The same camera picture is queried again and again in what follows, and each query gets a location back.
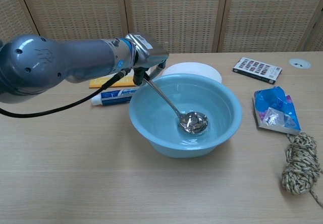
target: light blue plastic basin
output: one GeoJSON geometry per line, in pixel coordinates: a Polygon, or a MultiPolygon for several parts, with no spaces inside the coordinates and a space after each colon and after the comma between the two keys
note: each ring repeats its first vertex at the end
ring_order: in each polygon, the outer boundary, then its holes
{"type": "Polygon", "coordinates": [[[209,120],[201,135],[186,133],[178,127],[177,116],[170,106],[149,85],[140,87],[130,102],[130,119],[159,153],[174,158],[202,156],[238,130],[241,105],[223,84],[193,74],[165,75],[154,82],[179,111],[199,111],[209,120]]]}

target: woven screen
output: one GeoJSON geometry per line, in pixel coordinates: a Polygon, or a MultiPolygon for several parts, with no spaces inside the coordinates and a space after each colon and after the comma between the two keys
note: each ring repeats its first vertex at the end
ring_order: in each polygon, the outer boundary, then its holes
{"type": "Polygon", "coordinates": [[[219,0],[129,0],[134,32],[168,52],[211,52],[219,0]]]}
{"type": "Polygon", "coordinates": [[[32,33],[19,0],[0,0],[0,40],[6,43],[18,35],[32,33]]]}
{"type": "Polygon", "coordinates": [[[308,44],[308,51],[323,51],[323,17],[317,26],[318,28],[308,44]]]}
{"type": "Polygon", "coordinates": [[[222,51],[295,51],[318,2],[231,0],[222,51]]]}
{"type": "Polygon", "coordinates": [[[27,4],[36,24],[50,38],[122,36],[118,0],[27,0],[27,4]]]}

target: wooden table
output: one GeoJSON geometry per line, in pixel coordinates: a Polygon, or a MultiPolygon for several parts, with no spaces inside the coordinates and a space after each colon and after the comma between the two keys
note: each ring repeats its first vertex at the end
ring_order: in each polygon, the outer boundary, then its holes
{"type": "MultiPolygon", "coordinates": [[[[272,85],[232,72],[248,57],[283,68],[276,85],[291,94],[302,130],[318,141],[323,163],[323,52],[172,54],[217,68],[241,101],[239,131],[211,154],[171,159],[133,128],[128,104],[90,102],[37,119],[0,117],[0,223],[323,223],[312,196],[280,184],[286,135],[256,127],[252,94],[272,85]],[[308,70],[291,58],[312,63],[308,70]]],[[[63,82],[21,104],[19,113],[62,106],[93,89],[63,82]]],[[[323,178],[315,191],[323,200],[323,178]]]]}

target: twine bundle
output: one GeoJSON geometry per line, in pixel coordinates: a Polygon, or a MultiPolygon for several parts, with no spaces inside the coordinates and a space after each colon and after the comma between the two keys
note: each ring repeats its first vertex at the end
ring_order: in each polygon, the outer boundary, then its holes
{"type": "Polygon", "coordinates": [[[287,165],[282,173],[282,185],[284,189],[293,194],[299,195],[310,192],[315,201],[323,208],[313,191],[313,186],[323,170],[316,155],[316,141],[306,133],[300,133],[294,138],[287,135],[290,145],[286,150],[287,165]]]}

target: black cable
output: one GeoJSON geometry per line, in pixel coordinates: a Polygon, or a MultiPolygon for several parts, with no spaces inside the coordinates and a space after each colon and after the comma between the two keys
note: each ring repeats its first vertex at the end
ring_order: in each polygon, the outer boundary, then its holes
{"type": "Polygon", "coordinates": [[[75,107],[81,103],[88,101],[92,97],[96,96],[97,94],[99,94],[102,91],[111,87],[114,83],[116,83],[117,81],[119,81],[120,79],[125,77],[129,72],[130,72],[130,69],[122,69],[121,71],[116,73],[111,79],[109,79],[106,83],[104,83],[101,86],[101,88],[99,88],[97,91],[95,91],[94,93],[90,94],[89,96],[87,96],[77,102],[74,102],[72,104],[68,104],[68,105],[65,105],[65,106],[62,106],[59,108],[55,108],[55,109],[51,109],[51,110],[47,110],[47,111],[42,111],[42,112],[38,112],[38,113],[31,113],[31,114],[17,114],[17,113],[12,113],[12,112],[9,112],[9,111],[6,111],[6,110],[0,108],[0,114],[5,115],[7,117],[13,117],[13,118],[32,118],[32,117],[42,117],[45,115],[57,113],[57,112],[75,107]]]}

